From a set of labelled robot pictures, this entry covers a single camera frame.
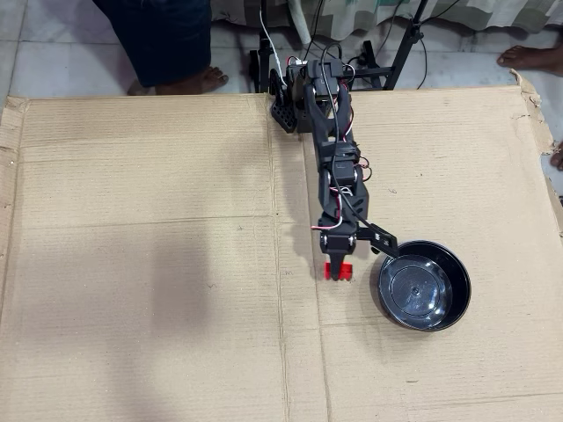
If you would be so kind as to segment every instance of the human foot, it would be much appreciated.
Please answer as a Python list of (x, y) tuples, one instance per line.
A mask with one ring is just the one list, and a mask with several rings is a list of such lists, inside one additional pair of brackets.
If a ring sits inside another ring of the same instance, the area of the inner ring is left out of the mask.
[(186, 79), (172, 84), (162, 84), (155, 87), (157, 95), (194, 95), (211, 92), (221, 88), (229, 82), (219, 68), (208, 67), (198, 75), (190, 76)]
[(515, 46), (501, 54), (501, 66), (514, 69), (537, 69), (563, 76), (563, 45), (556, 48)]
[(563, 171), (563, 149), (559, 149), (552, 155), (550, 163), (553, 167), (557, 167), (559, 171)]

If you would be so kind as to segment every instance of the bowl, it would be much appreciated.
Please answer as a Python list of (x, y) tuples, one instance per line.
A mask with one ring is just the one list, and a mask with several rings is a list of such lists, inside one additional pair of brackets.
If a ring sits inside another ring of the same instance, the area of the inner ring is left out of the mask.
[(451, 327), (471, 298), (469, 275), (448, 249), (426, 240), (401, 244), (387, 258), (377, 289), (385, 310), (400, 324), (421, 331)]

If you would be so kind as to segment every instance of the robotic arm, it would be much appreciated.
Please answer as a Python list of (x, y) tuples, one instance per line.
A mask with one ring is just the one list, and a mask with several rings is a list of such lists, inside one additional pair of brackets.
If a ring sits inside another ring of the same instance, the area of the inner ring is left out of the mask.
[(308, 62), (296, 60), (287, 67), (287, 86), (274, 69), (270, 72), (275, 120), (288, 133), (312, 133), (318, 200), (323, 208), (312, 229), (320, 231), (320, 249), (330, 258), (325, 276), (333, 280), (351, 278), (351, 265), (344, 258), (354, 252), (357, 241), (369, 241), (374, 253), (398, 256), (397, 238), (367, 221), (366, 166), (361, 164), (364, 158), (351, 130), (353, 111), (343, 67), (340, 59), (325, 61), (324, 56)]

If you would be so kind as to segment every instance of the cable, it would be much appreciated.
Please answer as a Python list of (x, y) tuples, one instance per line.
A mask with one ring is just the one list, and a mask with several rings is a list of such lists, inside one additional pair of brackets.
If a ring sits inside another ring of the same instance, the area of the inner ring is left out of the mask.
[(373, 170), (371, 170), (371, 167), (368, 167), (368, 170), (369, 170), (369, 176), (366, 177), (366, 178), (363, 178), (364, 182), (367, 182), (368, 180), (371, 179), (371, 176), (373, 176)]
[(350, 122), (348, 123), (346, 131), (344, 132), (345, 136), (348, 136), (348, 134), (352, 130), (352, 123), (354, 123), (354, 109), (352, 108), (352, 106), (350, 106)]
[(313, 34), (311, 36), (311, 42), (309, 43), (309, 46), (307, 47), (307, 51), (305, 52), (305, 57), (303, 58), (303, 60), (307, 60), (307, 55), (309, 54), (309, 49), (311, 48), (311, 44), (315, 40), (315, 35), (317, 35), (318, 17), (320, 16), (320, 9), (321, 9), (321, 7), (323, 7), (323, 2), (324, 2), (324, 0), (318, 0), (317, 17), (315, 19), (315, 29), (313, 29)]
[(354, 60), (358, 60), (358, 59), (360, 59), (360, 58), (362, 58), (360, 55), (357, 55), (356, 57), (352, 57), (350, 60), (348, 60), (348, 63), (347, 63), (347, 64), (350, 64), (350, 63), (353, 62)]
[[(322, 50), (322, 49), (324, 48), (323, 46), (320, 46), (316, 41), (312, 41), (312, 43), (313, 43), (313, 45), (314, 45), (316, 48), (318, 48), (319, 50)], [(335, 55), (331, 55), (330, 53), (327, 53), (327, 54), (330, 55), (333, 59), (336, 58)]]
[[(336, 189), (334, 189), (333, 187), (331, 187), (331, 191), (333, 192), (338, 192)], [(336, 224), (334, 224), (333, 226), (311, 226), (311, 230), (332, 230), (332, 229), (336, 229), (337, 227), (339, 227), (342, 222), (344, 221), (344, 217), (342, 216), (342, 198), (340, 195), (338, 195), (338, 197), (336, 198), (336, 209), (338, 211), (337, 214), (337, 218), (339, 219), (338, 222)]]
[(349, 83), (352, 82), (352, 81), (354, 80), (354, 78), (355, 78), (355, 69), (354, 69), (354, 66), (352, 66), (351, 64), (346, 64), (346, 63), (342, 63), (342, 66), (343, 66), (343, 67), (346, 67), (346, 68), (350, 68), (350, 69), (352, 70), (352, 77), (350, 77), (350, 78), (347, 80), (347, 83), (349, 84)]
[(424, 45), (424, 41), (420, 40), (420, 42), (422, 43), (422, 48), (424, 48), (424, 78), (422, 79), (422, 82), (420, 83), (417, 90), (419, 90), (421, 86), (424, 84), (424, 82), (426, 81), (426, 75), (428, 74), (428, 53), (426, 51), (426, 46)]
[(454, 6), (455, 6), (456, 4), (458, 4), (458, 3), (459, 3), (459, 0), (456, 0), (456, 1), (455, 1), (454, 3), (452, 3), (452, 4), (450, 5), (450, 7), (448, 7), (445, 11), (443, 11), (442, 13), (438, 13), (436, 16), (431, 16), (431, 17), (428, 18), (428, 19), (424, 19), (422, 22), (420, 22), (420, 24), (421, 24), (421, 25), (424, 25), (424, 24), (426, 24), (428, 21), (430, 21), (430, 20), (432, 20), (432, 19), (436, 19), (436, 18), (441, 17), (441, 15), (443, 15), (446, 11), (448, 11), (449, 9), (451, 9), (452, 7), (454, 7)]
[(391, 24), (389, 25), (389, 31), (387, 31), (387, 35), (385, 35), (385, 39), (384, 42), (381, 43), (381, 46), (379, 46), (379, 48), (377, 49), (377, 53), (374, 56), (374, 60), (377, 59), (377, 56), (379, 55), (379, 53), (381, 52), (381, 49), (384, 47), (385, 43), (387, 42), (387, 40), (389, 39), (389, 35), (391, 34), (391, 29), (393, 29), (393, 24), (395, 23), (395, 17), (397, 16), (397, 11), (398, 8), (400, 7), (400, 5), (404, 2), (405, 0), (399, 0), (399, 2), (397, 3), (397, 5), (395, 6), (395, 10), (393, 11), (393, 16), (391, 17)]
[(260, 23), (262, 24), (262, 29), (264, 30), (264, 33), (266, 34), (267, 38), (270, 41), (270, 46), (272, 46), (272, 49), (274, 50), (274, 57), (275, 57), (275, 62), (278, 65), (278, 70), (280, 71), (280, 79), (281, 79), (281, 83), (283, 84), (283, 86), (288, 86), (285, 81), (283, 80), (283, 73), (282, 73), (282, 66), (280, 64), (280, 57), (278, 57), (277, 52), (275, 51), (275, 47), (274, 47), (274, 43), (272, 42), (272, 39), (270, 38), (270, 34), (267, 33), (267, 29), (266, 26), (264, 25), (264, 21), (262, 20), (262, 9), (260, 9)]
[(334, 117), (334, 150), (336, 150), (336, 144), (338, 143), (339, 140), (339, 128), (338, 128), (338, 116), (336, 115), (336, 105), (334, 105), (334, 101), (333, 101), (333, 94), (331, 93), (331, 87), (328, 84), (328, 79), (326, 78), (326, 72), (325, 72), (325, 58), (326, 58), (326, 54), (328, 52), (328, 49), (330, 47), (338, 47), (338, 53), (339, 53), (339, 58), (342, 59), (342, 46), (338, 43), (338, 42), (332, 42), (330, 43), (328, 46), (325, 47), (325, 49), (323, 49), (323, 54), (320, 56), (320, 73), (323, 77), (323, 82), (325, 83), (325, 87), (326, 87), (326, 92), (328, 93), (328, 97), (330, 98), (331, 101), (331, 107), (333, 108), (333, 117)]

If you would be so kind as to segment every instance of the power cord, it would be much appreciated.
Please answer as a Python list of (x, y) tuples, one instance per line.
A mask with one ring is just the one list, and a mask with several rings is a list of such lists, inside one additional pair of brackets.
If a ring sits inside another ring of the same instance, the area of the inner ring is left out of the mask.
[[(424, 19), (423, 21), (420, 22), (420, 26), (428, 23), (429, 21), (431, 21), (432, 19), (436, 19), (441, 17), (441, 15), (443, 15), (446, 11), (448, 11), (449, 9), (451, 9), (452, 7), (454, 7), (456, 4), (459, 3), (459, 0), (456, 0), (454, 3), (452, 3), (449, 7), (446, 8), (445, 11), (443, 11), (442, 13), (438, 13), (435, 16), (431, 16), (428, 19)], [(426, 46), (424, 45), (424, 40), (420, 40), (420, 42), (422, 43), (422, 48), (424, 48), (424, 78), (422, 79), (422, 82), (420, 83), (419, 87), (417, 88), (417, 90), (419, 90), (421, 88), (421, 86), (426, 82), (426, 76), (428, 75), (428, 52), (426, 50)]]
[(311, 45), (313, 44), (313, 41), (315, 40), (315, 35), (317, 35), (318, 17), (320, 16), (320, 10), (323, 7), (324, 1), (325, 0), (318, 0), (317, 17), (315, 18), (315, 28), (313, 29), (313, 34), (311, 36), (311, 42), (309, 43), (309, 46), (307, 47), (307, 51), (305, 52), (305, 57), (303, 58), (303, 60), (307, 60), (307, 55), (309, 54), (309, 50), (311, 49)]
[(424, 48), (424, 78), (422, 78), (422, 82), (420, 83), (417, 90), (419, 90), (421, 86), (424, 84), (424, 82), (426, 81), (426, 76), (428, 74), (428, 53), (426, 51), (426, 46), (424, 45), (424, 41), (420, 40), (420, 42), (422, 43), (422, 48)]
[(432, 19), (436, 19), (436, 18), (441, 17), (441, 15), (443, 15), (446, 11), (448, 11), (449, 9), (451, 9), (452, 7), (454, 7), (454, 6), (455, 6), (456, 4), (458, 4), (458, 3), (459, 3), (459, 0), (456, 0), (456, 1), (455, 1), (454, 3), (452, 3), (452, 4), (450, 5), (450, 7), (448, 7), (445, 11), (443, 11), (442, 13), (438, 13), (438, 14), (435, 15), (435, 16), (431, 16), (431, 17), (428, 18), (428, 19), (424, 19), (422, 22), (420, 22), (420, 24), (421, 24), (421, 25), (424, 25), (424, 24), (426, 24), (427, 22), (431, 21)]
[(387, 35), (385, 35), (385, 39), (384, 42), (381, 43), (381, 46), (379, 46), (379, 48), (377, 49), (377, 53), (375, 55), (375, 59), (377, 59), (377, 56), (379, 55), (379, 53), (381, 52), (381, 49), (384, 47), (385, 43), (387, 42), (387, 40), (389, 39), (389, 35), (391, 34), (391, 29), (393, 29), (393, 24), (395, 23), (395, 17), (397, 16), (397, 12), (398, 12), (398, 8), (400, 7), (400, 5), (402, 3), (404, 3), (405, 0), (399, 0), (399, 2), (397, 3), (397, 5), (395, 6), (395, 10), (393, 11), (393, 16), (391, 16), (391, 24), (389, 25), (389, 30), (387, 31)]
[(262, 29), (264, 30), (264, 33), (266, 34), (268, 40), (270, 41), (270, 46), (272, 46), (272, 50), (274, 51), (275, 63), (278, 65), (278, 71), (280, 72), (281, 83), (283, 84), (283, 86), (288, 86), (285, 83), (285, 81), (283, 80), (283, 73), (282, 73), (282, 66), (280, 64), (280, 57), (278, 56), (277, 51), (275, 51), (274, 43), (272, 42), (272, 39), (270, 38), (270, 34), (267, 33), (266, 26), (264, 25), (264, 21), (262, 20), (262, 9), (260, 9), (260, 23), (262, 24)]

